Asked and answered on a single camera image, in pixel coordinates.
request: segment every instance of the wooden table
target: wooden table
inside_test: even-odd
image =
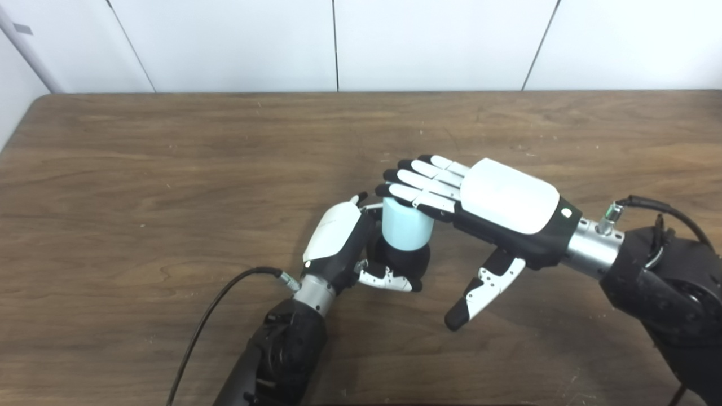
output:
[[[0,404],[161,405],[224,281],[298,275],[326,208],[429,152],[493,157],[595,219],[630,192],[664,199],[722,243],[722,92],[46,96],[0,155]],[[659,406],[677,389],[639,323],[564,267],[447,331],[491,247],[438,224],[432,248],[421,293],[336,301],[308,404]],[[210,405],[288,295],[267,277],[234,289],[177,404]]]

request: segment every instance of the black fingertip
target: black fingertip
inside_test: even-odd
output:
[[[356,196],[358,196],[358,198],[359,198],[358,204],[360,204],[361,202],[363,202],[364,200],[366,200],[368,198],[368,193],[366,191],[362,191],[361,193],[357,194]]]
[[[424,287],[424,285],[421,283],[421,280],[408,279],[408,281],[409,281],[409,284],[411,285],[412,292],[421,292],[421,289]]]
[[[419,160],[422,160],[426,163],[431,163],[431,157],[434,155],[419,155]]]
[[[400,160],[398,167],[399,169],[406,169],[406,170],[414,170],[411,166],[411,163],[414,162],[413,160]]]
[[[403,183],[399,179],[398,169],[387,169],[383,172],[383,180],[387,182]]]
[[[391,194],[391,185],[388,183],[376,186],[374,193],[379,197],[393,197],[393,194]]]
[[[455,332],[468,322],[469,308],[466,306],[466,299],[461,298],[446,312],[444,324],[449,330]]]

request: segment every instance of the robotic hand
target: robotic hand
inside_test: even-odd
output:
[[[376,194],[385,201],[395,199],[497,247],[446,314],[449,329],[476,316],[524,267],[563,263],[599,280],[613,306],[642,322],[683,386],[710,406],[722,405],[722,261],[686,215],[630,196],[597,223],[552,185],[488,158],[468,168],[423,155],[400,161],[383,177],[387,183]],[[699,241],[676,238],[661,215],[651,227],[615,230],[626,207],[677,217]]]
[[[420,282],[359,258],[380,219],[380,204],[359,208],[366,194],[323,215],[303,253],[300,283],[279,277],[294,291],[266,315],[248,341],[214,406],[298,405],[326,344],[324,316],[344,289],[419,291]]]

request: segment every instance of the robotic finger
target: robotic finger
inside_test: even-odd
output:
[[[479,268],[464,294],[446,313],[444,323],[453,332],[473,319],[506,290],[524,270],[526,262],[496,249]]]

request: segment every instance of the white wall panel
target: white wall panel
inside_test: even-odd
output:
[[[335,91],[331,0],[111,0],[159,92]]]
[[[153,91],[105,0],[0,0],[0,11],[3,29],[52,91]]]
[[[527,90],[722,88],[722,1],[562,0]]]
[[[0,31],[0,148],[30,104],[46,93],[47,87]]]
[[[521,90],[556,0],[336,0],[339,88]]]

